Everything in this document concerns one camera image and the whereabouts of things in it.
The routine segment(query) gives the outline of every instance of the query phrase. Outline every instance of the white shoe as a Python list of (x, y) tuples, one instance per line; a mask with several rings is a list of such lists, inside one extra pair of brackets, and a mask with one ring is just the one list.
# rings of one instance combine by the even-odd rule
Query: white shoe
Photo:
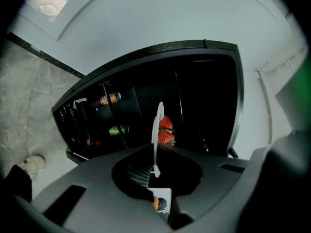
[(33, 180), (36, 176), (37, 172), (41, 170), (45, 165), (45, 160), (43, 157), (38, 155), (32, 155), (28, 157), (25, 161), (23, 161), (18, 166), (23, 169), (29, 177)]

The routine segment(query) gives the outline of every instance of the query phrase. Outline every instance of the gray floor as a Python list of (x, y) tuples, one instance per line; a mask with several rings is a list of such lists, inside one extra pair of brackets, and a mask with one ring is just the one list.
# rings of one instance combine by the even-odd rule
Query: gray floor
[(79, 78), (6, 42), (0, 58), (0, 172), (39, 154), (46, 166), (33, 180), (33, 196), (76, 164), (65, 154), (52, 106)]

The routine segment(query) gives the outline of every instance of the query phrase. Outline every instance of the red strawberry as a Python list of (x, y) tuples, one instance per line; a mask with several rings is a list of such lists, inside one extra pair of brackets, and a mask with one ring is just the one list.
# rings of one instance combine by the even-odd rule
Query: red strawberry
[(166, 129), (166, 130), (172, 130), (173, 124), (168, 116), (164, 116), (159, 124), (160, 128)]
[(158, 143), (170, 143), (175, 139), (175, 136), (168, 131), (160, 131), (158, 136)]

